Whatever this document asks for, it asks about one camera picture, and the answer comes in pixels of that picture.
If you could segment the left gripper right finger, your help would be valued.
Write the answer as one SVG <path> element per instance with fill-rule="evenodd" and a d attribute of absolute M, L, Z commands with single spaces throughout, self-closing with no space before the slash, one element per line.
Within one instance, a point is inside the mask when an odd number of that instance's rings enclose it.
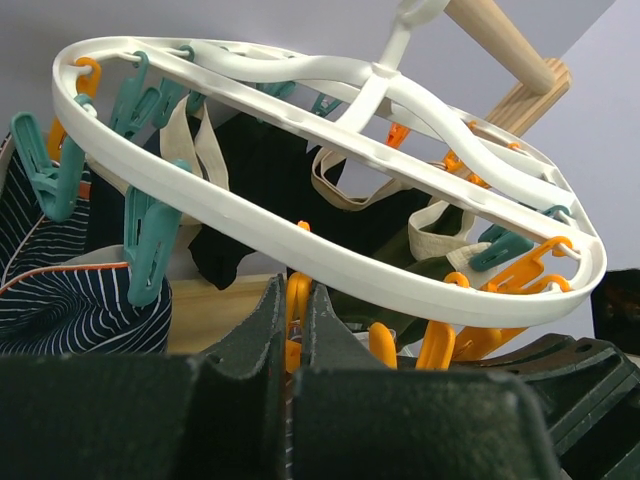
<path fill-rule="evenodd" d="M 556 479 L 535 394 L 483 369 L 393 370 L 337 318 L 327 289 L 308 303 L 293 381 L 296 479 Z"/>

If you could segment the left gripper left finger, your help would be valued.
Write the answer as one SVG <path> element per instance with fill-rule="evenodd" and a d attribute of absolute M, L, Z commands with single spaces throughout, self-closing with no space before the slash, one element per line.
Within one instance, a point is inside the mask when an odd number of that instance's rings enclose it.
<path fill-rule="evenodd" d="M 192 355 L 1 361 L 5 479 L 281 479 L 284 281 Z"/>

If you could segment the white round clip hanger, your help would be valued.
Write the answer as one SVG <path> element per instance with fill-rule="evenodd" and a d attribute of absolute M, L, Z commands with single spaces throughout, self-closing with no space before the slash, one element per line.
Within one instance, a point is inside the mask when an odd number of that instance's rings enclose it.
<path fill-rule="evenodd" d="M 606 252 L 557 166 L 404 76 L 413 31 L 453 1 L 403 1 L 375 61 L 208 39 L 111 36 L 54 59 L 54 109 L 92 176 L 87 244 L 121 248 L 124 195 L 156 200 L 219 288 L 260 252 L 354 318 L 525 328 L 603 279 Z"/>

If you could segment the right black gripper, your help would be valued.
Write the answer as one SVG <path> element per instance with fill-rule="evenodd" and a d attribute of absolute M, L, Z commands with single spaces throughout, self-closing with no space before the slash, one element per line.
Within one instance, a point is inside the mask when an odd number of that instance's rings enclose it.
<path fill-rule="evenodd" d="M 572 479 L 639 476 L 639 272 L 606 272 L 591 294 L 594 337 L 550 333 L 468 368 L 516 374 L 538 396 Z"/>

